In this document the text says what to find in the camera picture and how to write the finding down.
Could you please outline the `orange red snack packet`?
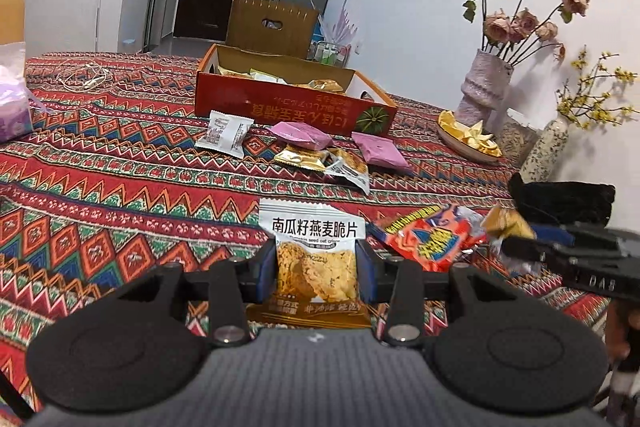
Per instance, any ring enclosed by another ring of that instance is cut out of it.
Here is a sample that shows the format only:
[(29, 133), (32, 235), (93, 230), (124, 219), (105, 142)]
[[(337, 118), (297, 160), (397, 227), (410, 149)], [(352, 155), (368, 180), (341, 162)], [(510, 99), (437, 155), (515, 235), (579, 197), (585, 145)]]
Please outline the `orange red snack packet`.
[(418, 262), (427, 272), (447, 272), (465, 251), (486, 245), (484, 217), (454, 204), (428, 205), (367, 225), (390, 254)]

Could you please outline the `white pumpkin seed crisp packet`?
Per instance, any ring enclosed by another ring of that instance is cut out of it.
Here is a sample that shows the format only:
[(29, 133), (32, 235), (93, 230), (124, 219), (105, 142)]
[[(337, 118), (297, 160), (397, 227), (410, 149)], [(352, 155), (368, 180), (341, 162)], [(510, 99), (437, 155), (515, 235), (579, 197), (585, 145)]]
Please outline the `white pumpkin seed crisp packet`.
[(259, 225), (276, 244), (277, 277), (269, 298), (247, 307), (259, 325), (367, 329), (360, 299), (356, 243), (366, 222), (326, 204), (263, 198)]

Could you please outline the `pink snack packet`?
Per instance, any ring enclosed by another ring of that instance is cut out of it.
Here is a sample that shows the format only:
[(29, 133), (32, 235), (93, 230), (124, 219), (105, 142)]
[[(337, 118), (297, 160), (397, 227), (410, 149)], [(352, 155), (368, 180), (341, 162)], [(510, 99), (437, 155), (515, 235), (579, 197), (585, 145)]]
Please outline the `pink snack packet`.
[(305, 150), (318, 152), (333, 145), (328, 134), (304, 122), (280, 121), (271, 127), (270, 132), (284, 143)]
[(408, 172), (410, 166), (391, 139), (373, 134), (352, 132), (364, 161), (375, 167)]

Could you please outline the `speckled white vase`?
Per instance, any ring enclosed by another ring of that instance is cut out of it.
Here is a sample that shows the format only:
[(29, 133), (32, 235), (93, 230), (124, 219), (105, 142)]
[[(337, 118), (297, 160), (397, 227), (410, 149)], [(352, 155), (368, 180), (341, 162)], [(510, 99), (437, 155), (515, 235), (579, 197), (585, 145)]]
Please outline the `speckled white vase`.
[(520, 168), (524, 183), (549, 180), (566, 147), (569, 127), (570, 122), (563, 115), (548, 122)]

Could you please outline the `glass jar of seeds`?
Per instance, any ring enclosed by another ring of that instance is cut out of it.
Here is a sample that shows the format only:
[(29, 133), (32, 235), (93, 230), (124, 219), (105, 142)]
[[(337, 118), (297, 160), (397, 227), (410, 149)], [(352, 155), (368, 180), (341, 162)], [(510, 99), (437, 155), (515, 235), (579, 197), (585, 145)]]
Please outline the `glass jar of seeds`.
[(542, 130), (532, 124), (528, 117), (509, 108), (498, 133), (498, 145), (503, 156), (514, 167), (520, 168), (533, 150), (541, 132)]

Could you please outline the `yellow flower branches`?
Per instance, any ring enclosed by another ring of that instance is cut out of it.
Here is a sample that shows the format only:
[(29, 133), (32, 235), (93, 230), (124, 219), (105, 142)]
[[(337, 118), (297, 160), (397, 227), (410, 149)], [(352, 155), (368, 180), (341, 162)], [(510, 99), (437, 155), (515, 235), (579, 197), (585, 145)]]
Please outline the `yellow flower branches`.
[(556, 111), (578, 129), (620, 127), (639, 118), (639, 107), (626, 91), (639, 81), (636, 72), (610, 62), (620, 54), (601, 52), (591, 58), (583, 46), (570, 62), (570, 78), (556, 91)]

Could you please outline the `patterned red tablecloth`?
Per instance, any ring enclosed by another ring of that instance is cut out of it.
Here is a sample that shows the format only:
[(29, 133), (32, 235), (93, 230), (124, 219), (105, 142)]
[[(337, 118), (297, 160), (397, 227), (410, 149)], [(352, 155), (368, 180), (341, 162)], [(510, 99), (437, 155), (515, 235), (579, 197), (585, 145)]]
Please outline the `patterned red tablecloth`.
[[(101, 93), (75, 94), (55, 80), (64, 62), (96, 62), (115, 81)], [(177, 404), (149, 413), (98, 418), (43, 411), (26, 374), (29, 343), (41, 329), (85, 308), (155, 265), (186, 271), (224, 257), (250, 257), (267, 235), (258, 200), (285, 196), (320, 202), (374, 221), (430, 202), (478, 212), (511, 206), (512, 169), (473, 166), (439, 142), (440, 109), (392, 95), (390, 136), (410, 174), (372, 172), (371, 195), (275, 164), (279, 145), (265, 126), (245, 141), (245, 158), (200, 152), (206, 120), (194, 116), (198, 60), (116, 53), (48, 53), (27, 61), (29, 88), (52, 113), (35, 112), (34, 132), (1, 145), (1, 370), (39, 414), (21, 421), (1, 399), (1, 426), (600, 426), (590, 410), (577, 418), (506, 418), (428, 391), (417, 369), (402, 367), (409, 390), (363, 383), (363, 398), (340, 375), (317, 367), (312, 384), (257, 384), (245, 358), (228, 377), (201, 378)]]

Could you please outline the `plate of gold wrappers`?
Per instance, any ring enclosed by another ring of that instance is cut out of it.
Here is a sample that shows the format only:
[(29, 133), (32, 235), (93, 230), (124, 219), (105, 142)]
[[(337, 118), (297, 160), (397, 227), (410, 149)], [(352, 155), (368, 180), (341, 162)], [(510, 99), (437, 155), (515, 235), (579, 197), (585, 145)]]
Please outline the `plate of gold wrappers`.
[(454, 113), (443, 110), (437, 118), (437, 134), (451, 150), (479, 164), (497, 164), (503, 158), (502, 150), (491, 134), (477, 121), (471, 127), (457, 121)]

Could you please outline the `pink textured vase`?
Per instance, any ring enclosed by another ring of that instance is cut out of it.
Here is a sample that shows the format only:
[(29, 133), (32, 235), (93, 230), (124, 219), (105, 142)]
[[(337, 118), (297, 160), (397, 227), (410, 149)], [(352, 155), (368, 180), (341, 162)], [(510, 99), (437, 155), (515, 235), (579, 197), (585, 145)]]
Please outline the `pink textured vase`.
[(461, 86), (462, 99), (454, 111), (457, 121), (471, 127), (487, 124), (509, 87), (513, 67), (497, 55), (477, 50)]

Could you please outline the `white gold snack packet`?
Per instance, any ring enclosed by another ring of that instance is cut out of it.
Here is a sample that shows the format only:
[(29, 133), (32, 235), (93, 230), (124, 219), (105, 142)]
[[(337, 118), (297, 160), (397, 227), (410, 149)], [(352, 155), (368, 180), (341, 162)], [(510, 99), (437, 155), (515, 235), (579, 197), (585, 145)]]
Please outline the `white gold snack packet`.
[(367, 164), (357, 155), (337, 147), (330, 147), (329, 156), (324, 165), (324, 174), (340, 178), (370, 195), (370, 176)]

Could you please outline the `dried pink rose bouquet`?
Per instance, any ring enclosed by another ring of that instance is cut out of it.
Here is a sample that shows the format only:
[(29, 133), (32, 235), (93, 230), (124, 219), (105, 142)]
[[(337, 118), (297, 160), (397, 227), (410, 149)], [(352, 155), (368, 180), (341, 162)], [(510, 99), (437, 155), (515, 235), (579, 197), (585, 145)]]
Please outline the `dried pink rose bouquet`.
[(558, 23), (569, 24), (576, 17), (584, 17), (591, 0), (559, 0), (545, 17), (539, 17), (518, 0), (511, 12), (503, 9), (491, 12), (488, 0), (466, 0), (462, 4), (463, 18), (482, 23), (480, 49), (503, 60), (510, 66), (523, 63), (540, 50), (551, 50), (558, 60), (565, 54), (559, 40)]

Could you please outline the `purple plastic bag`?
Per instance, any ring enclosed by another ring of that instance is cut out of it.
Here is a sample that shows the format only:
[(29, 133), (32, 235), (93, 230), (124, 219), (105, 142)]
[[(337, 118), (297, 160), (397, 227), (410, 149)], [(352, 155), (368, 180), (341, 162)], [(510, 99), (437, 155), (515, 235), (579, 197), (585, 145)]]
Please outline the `purple plastic bag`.
[(26, 43), (1, 46), (0, 142), (6, 143), (32, 132), (32, 110), (47, 114), (49, 109), (27, 87), (25, 80)]

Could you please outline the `clear plastic wrapper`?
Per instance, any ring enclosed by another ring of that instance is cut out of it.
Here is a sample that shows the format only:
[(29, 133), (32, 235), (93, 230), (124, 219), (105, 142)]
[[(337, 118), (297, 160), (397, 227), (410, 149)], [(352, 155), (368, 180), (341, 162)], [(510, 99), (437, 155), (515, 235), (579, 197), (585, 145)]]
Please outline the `clear plastic wrapper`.
[(67, 92), (75, 94), (101, 93), (115, 81), (114, 74), (96, 62), (64, 62), (55, 80)]

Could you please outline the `red cardboard snack box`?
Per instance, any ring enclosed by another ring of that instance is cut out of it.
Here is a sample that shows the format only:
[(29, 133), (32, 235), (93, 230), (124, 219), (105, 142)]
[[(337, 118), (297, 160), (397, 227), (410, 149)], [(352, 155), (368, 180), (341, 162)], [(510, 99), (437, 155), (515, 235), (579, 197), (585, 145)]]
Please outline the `red cardboard snack box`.
[(386, 135), (397, 105), (358, 70), (214, 44), (196, 70), (194, 114), (300, 121), (329, 134)]

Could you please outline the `brown wooden chair back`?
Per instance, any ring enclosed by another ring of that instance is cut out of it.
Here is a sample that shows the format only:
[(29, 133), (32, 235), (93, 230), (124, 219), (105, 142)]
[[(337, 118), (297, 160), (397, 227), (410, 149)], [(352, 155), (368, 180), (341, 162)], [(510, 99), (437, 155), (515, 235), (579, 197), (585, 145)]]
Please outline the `brown wooden chair back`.
[(232, 0), (226, 45), (305, 60), (319, 12), (270, 0)]

